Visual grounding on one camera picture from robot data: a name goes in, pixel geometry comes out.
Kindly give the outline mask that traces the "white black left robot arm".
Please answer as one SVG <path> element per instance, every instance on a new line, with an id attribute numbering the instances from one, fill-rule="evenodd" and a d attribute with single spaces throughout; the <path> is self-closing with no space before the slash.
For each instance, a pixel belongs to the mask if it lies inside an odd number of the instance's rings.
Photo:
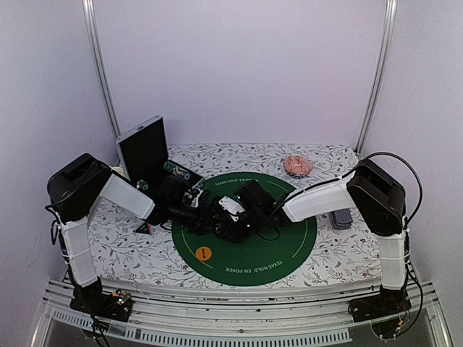
<path id="1" fill-rule="evenodd" d="M 59 225 L 64 258 L 80 303 L 93 314 L 108 306 L 106 295 L 94 286 L 100 280 L 91 254 L 89 227 L 102 201 L 157 226 L 171 220 L 193 233 L 211 232 L 216 226 L 214 206 L 206 192 L 192 193 L 192 185 L 173 174 L 143 190 L 90 153 L 83 153 L 57 171 L 47 183 L 50 202 L 45 207 Z"/>

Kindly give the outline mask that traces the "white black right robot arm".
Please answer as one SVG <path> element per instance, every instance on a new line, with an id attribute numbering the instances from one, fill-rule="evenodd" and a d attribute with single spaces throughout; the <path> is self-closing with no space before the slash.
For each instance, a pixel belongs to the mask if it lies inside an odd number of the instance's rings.
<path id="1" fill-rule="evenodd" d="M 324 213 L 356 208 L 379 246 L 381 287 L 374 309 L 389 315 L 406 297 L 412 217 L 406 214 L 404 187 L 373 158 L 370 154 L 342 176 L 277 198 L 256 180 L 247 181 L 233 197 L 213 201 L 213 232 L 224 241 L 241 242 L 266 227 L 289 226 Z"/>

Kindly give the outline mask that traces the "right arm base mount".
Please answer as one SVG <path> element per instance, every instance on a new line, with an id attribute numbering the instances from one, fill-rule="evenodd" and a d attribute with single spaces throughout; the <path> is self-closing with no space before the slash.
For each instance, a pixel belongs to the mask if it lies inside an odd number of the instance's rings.
<path id="1" fill-rule="evenodd" d="M 404 327 L 409 310 L 412 308 L 405 287 L 396 290 L 380 287 L 379 294 L 349 302 L 348 312 L 354 322 L 383 319 L 393 315 L 389 320 L 382 320 L 371 325 L 373 333 L 382 340 L 394 339 Z"/>

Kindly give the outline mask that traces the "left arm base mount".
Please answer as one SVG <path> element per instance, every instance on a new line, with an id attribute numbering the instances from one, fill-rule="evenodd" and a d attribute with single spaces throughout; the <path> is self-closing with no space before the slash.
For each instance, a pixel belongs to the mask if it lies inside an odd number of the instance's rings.
<path id="1" fill-rule="evenodd" d="M 95 317 L 128 322 L 133 300 L 131 293 L 121 289 L 117 289 L 111 294 L 105 294 L 88 291 L 81 293 L 75 288 L 69 306 L 73 310 L 92 314 Z"/>

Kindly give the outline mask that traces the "short poker chip stack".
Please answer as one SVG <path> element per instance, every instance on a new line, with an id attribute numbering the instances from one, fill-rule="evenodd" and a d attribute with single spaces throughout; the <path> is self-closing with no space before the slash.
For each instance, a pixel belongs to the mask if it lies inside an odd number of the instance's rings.
<path id="1" fill-rule="evenodd" d="M 137 188 L 141 191 L 146 191 L 149 189 L 149 183 L 141 179 L 137 182 Z"/>

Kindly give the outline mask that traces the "orange big blind button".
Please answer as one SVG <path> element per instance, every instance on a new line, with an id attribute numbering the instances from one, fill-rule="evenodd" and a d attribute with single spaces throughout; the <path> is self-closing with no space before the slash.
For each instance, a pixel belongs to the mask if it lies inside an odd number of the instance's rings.
<path id="1" fill-rule="evenodd" d="M 209 247 L 199 247 L 195 251 L 195 256 L 201 262 L 207 262 L 212 258 L 212 250 Z"/>

